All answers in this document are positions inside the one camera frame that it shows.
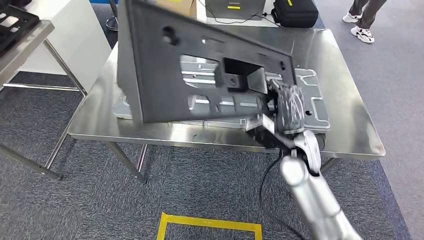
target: mounting hole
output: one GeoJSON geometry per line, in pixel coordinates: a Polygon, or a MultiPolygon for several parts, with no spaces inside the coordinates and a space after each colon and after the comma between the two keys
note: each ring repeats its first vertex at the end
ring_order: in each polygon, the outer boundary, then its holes
{"type": "Polygon", "coordinates": [[[237,83],[236,83],[236,80],[232,77],[232,78],[230,78],[229,79],[229,82],[231,83],[231,85],[236,85],[237,83]]]}
{"type": "Polygon", "coordinates": [[[180,43],[180,40],[178,39],[177,35],[175,34],[175,30],[170,27],[170,26],[166,26],[162,29],[162,33],[163,33],[163,41],[165,41],[165,43],[168,43],[172,46],[176,46],[178,45],[178,43],[180,43]]]}
{"type": "Polygon", "coordinates": [[[286,65],[284,64],[284,62],[283,61],[280,61],[279,62],[279,65],[280,65],[280,67],[281,67],[281,70],[286,70],[286,65]]]}

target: metal frame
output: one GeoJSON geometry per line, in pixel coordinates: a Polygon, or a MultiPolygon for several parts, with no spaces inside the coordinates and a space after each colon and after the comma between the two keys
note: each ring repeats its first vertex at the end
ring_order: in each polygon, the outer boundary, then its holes
{"type": "Polygon", "coordinates": [[[134,165],[127,155],[122,151],[116,142],[108,141],[106,142],[107,146],[112,150],[116,155],[118,160],[132,173],[132,175],[137,178],[142,184],[147,183],[147,177],[141,174],[143,162],[146,156],[147,144],[141,146],[140,156],[137,160],[137,165],[134,165]]]}
{"type": "Polygon", "coordinates": [[[41,166],[38,163],[22,156],[21,154],[17,153],[16,151],[0,144],[0,153],[3,153],[7,157],[14,159],[16,161],[19,161],[23,163],[24,165],[30,167],[34,171],[41,173],[43,175],[46,175],[54,180],[61,179],[61,175],[50,170],[50,167],[53,164],[53,161],[55,160],[56,156],[59,153],[59,150],[61,149],[66,137],[68,136],[68,128],[71,125],[71,121],[74,118],[75,113],[78,111],[78,109],[81,107],[82,103],[84,102],[85,97],[87,96],[87,91],[84,89],[84,87],[81,85],[81,83],[78,81],[77,77],[74,75],[72,70],[68,67],[66,62],[63,60],[63,58],[59,55],[59,53],[56,51],[55,47],[52,45],[52,43],[46,38],[43,41],[44,46],[47,48],[49,53],[53,56],[53,58],[56,60],[56,62],[60,65],[60,67],[64,70],[64,72],[67,74],[67,76],[70,78],[70,80],[73,82],[73,84],[76,87],[64,87],[64,86],[49,86],[49,85],[34,85],[34,84],[15,84],[15,83],[4,83],[4,87],[12,87],[12,88],[29,88],[29,89],[44,89],[44,90],[59,90],[59,91],[75,91],[75,92],[81,92],[82,93],[82,100],[78,104],[76,110],[74,111],[72,117],[70,118],[68,124],[66,125],[66,128],[62,132],[59,140],[56,143],[56,146],[53,149],[53,152],[50,154],[50,157],[47,160],[47,163],[45,166],[41,166]]]}

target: black bag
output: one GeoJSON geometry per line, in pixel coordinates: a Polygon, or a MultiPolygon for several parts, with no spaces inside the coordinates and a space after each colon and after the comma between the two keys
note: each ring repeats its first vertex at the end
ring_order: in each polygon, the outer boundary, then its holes
{"type": "Polygon", "coordinates": [[[276,23],[287,28],[312,28],[318,19],[312,0],[275,0],[271,14],[276,23]]]}

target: black cable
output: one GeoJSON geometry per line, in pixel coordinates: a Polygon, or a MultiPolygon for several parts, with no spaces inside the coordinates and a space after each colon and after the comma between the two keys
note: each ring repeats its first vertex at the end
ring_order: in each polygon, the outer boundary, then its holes
{"type": "Polygon", "coordinates": [[[262,199],[262,188],[264,187],[264,181],[265,178],[267,177],[268,173],[270,172],[271,168],[274,167],[275,164],[277,164],[280,160],[281,157],[283,155],[283,151],[280,149],[279,150],[279,154],[278,154],[278,158],[275,159],[265,170],[265,173],[263,174],[262,177],[262,181],[260,183],[260,188],[259,188],[259,207],[260,209],[262,209],[262,211],[265,213],[265,215],[267,215],[268,217],[270,217],[271,219],[273,219],[275,222],[277,222],[280,225],[283,225],[284,227],[286,227],[287,229],[289,229],[291,232],[293,232],[296,236],[298,236],[301,240],[305,240],[305,238],[301,235],[301,233],[299,231],[297,231],[296,229],[294,229],[292,226],[288,225],[286,222],[284,222],[281,219],[276,218],[274,215],[272,215],[270,213],[270,211],[268,211],[267,209],[264,208],[264,204],[263,204],[263,199],[262,199]]]}
{"type": "Polygon", "coordinates": [[[277,23],[275,23],[275,22],[273,22],[273,21],[269,20],[268,18],[266,18],[266,17],[264,17],[264,16],[259,16],[259,15],[256,15],[256,16],[260,17],[261,19],[265,19],[265,20],[267,20],[268,22],[270,22],[270,23],[274,24],[274,25],[275,25],[275,26],[277,26],[277,27],[281,27],[281,26],[280,26],[280,25],[278,25],[277,23]]]}

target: black plastic panel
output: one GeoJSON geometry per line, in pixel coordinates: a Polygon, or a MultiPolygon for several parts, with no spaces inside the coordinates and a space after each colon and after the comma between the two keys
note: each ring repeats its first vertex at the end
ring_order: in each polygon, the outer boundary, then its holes
{"type": "Polygon", "coordinates": [[[145,123],[260,113],[261,108],[251,112],[238,111],[238,98],[240,95],[265,98],[265,71],[280,74],[287,85],[296,84],[292,57],[288,53],[142,0],[127,0],[126,4],[145,123]],[[182,55],[217,61],[216,88],[195,88],[185,84],[180,65],[182,55]],[[193,95],[208,99],[209,113],[193,115],[190,112],[188,98],[193,95]],[[233,97],[235,113],[221,112],[217,107],[222,96],[233,97]]]}

